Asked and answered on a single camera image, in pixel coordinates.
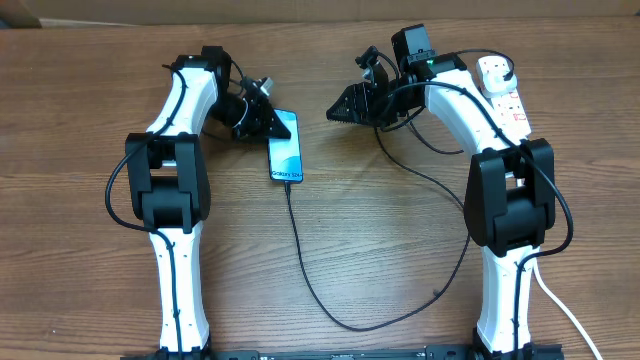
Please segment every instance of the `cable connector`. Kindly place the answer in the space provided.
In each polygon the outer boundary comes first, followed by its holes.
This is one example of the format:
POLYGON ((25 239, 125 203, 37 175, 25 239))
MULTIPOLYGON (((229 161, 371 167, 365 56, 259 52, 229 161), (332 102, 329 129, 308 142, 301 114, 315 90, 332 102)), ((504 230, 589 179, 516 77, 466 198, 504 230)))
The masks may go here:
POLYGON ((482 79, 482 94, 488 98, 502 96, 518 87, 518 78, 502 56, 481 57, 476 63, 476 72, 482 79))

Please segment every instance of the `smartphone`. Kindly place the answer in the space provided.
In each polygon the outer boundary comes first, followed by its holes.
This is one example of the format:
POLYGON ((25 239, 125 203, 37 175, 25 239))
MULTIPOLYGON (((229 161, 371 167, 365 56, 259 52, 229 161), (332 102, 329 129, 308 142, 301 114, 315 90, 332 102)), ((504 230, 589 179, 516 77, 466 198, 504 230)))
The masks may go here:
POLYGON ((292 111, 275 109, 276 115, 291 133, 290 139, 269 139, 269 171, 271 180, 301 183, 302 157, 298 116, 292 111))

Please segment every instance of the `wood grain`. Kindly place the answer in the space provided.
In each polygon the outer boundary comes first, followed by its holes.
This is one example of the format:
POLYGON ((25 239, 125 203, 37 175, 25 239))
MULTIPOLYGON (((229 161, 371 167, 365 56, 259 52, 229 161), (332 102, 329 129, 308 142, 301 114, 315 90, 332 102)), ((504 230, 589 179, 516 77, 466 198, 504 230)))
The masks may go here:
MULTIPOLYGON (((0 32, 0 358, 115 359, 154 351, 161 314, 153 250, 104 209, 107 177, 129 132, 163 105, 160 67, 223 45, 251 76, 271 76, 273 102, 299 114, 305 182, 293 187, 308 273, 345 322, 372 325, 440 289, 465 227, 441 190, 391 164, 371 129, 325 120, 353 59, 406 22, 140 27, 0 32)), ((640 346, 640 22, 637 18, 438 20, 442 53, 496 48, 517 63, 534 128, 556 154, 575 218, 574 244, 542 260, 549 287, 605 358, 640 346)), ((417 126, 455 149, 432 116, 417 126)), ((408 131, 384 134, 404 163, 464 194, 464 156, 428 151, 408 131)), ((283 189, 265 149, 203 140, 212 211, 202 240, 203 296, 214 346, 259 351, 381 349, 468 342, 481 307, 481 257, 471 246, 448 293, 429 310, 369 333, 333 325, 304 286, 283 189)), ((126 177, 116 210, 130 214, 126 177)), ((545 247, 559 244, 559 218, 545 247)), ((536 287, 531 330, 568 359, 592 358, 536 287)))

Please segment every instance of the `white arm segment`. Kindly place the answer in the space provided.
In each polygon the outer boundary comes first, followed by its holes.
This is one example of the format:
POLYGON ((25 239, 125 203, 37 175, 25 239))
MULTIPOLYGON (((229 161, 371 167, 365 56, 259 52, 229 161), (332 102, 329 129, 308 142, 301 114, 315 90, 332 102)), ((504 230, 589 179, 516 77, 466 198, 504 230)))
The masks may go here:
MULTIPOLYGON (((158 229, 165 234, 173 247, 178 309, 180 311, 180 330, 182 349, 186 352, 194 347, 203 349, 209 338, 209 323, 202 306, 200 287, 200 235, 202 221, 193 227, 191 234, 184 234, 181 228, 158 229)), ((160 295, 162 298, 162 334, 160 348, 170 352, 178 351, 176 324, 173 318, 173 295, 171 289, 171 263, 167 246, 158 235, 149 235, 158 261, 160 274, 160 295)))
MULTIPOLYGON (((182 132, 200 134, 207 113, 218 98, 218 88, 213 72, 205 71, 202 68, 183 68, 180 73, 184 76, 187 91, 171 127, 163 135, 178 135, 182 132)), ((171 115, 180 98, 181 91, 182 82, 174 73, 171 93, 169 93, 162 112, 156 121, 149 126, 147 132, 156 132, 167 122, 167 118, 171 115)))
MULTIPOLYGON (((500 61, 491 57, 490 65, 500 61)), ((478 66, 481 79, 487 78, 487 67, 478 66)), ((489 75, 494 71, 503 76, 508 71, 508 66, 491 66, 489 75)), ((493 121, 500 127, 509 140, 519 144, 521 139, 526 139, 531 133, 531 128, 524 115, 522 103, 517 96, 517 90, 509 89, 506 93, 491 94, 491 104, 478 91, 471 73, 464 70, 450 70, 439 73, 433 81, 444 82, 467 89, 487 110, 493 121)), ((425 106, 436 115, 449 128, 455 139, 469 158, 481 153, 486 148, 501 150, 508 147, 502 140, 496 137, 484 115, 478 107, 460 92, 439 86, 427 86, 425 89, 425 106)), ((509 250, 503 258, 497 257, 488 247, 482 249, 483 260, 483 300, 482 313, 478 320, 478 335, 487 349, 491 352, 503 353, 513 351, 513 305, 515 300, 515 283, 517 264, 527 255, 539 251, 526 246, 509 250)), ((529 308, 529 289, 531 287, 531 268, 533 262, 529 262, 522 274, 519 305, 518 348, 531 341, 527 323, 527 311, 529 308)))

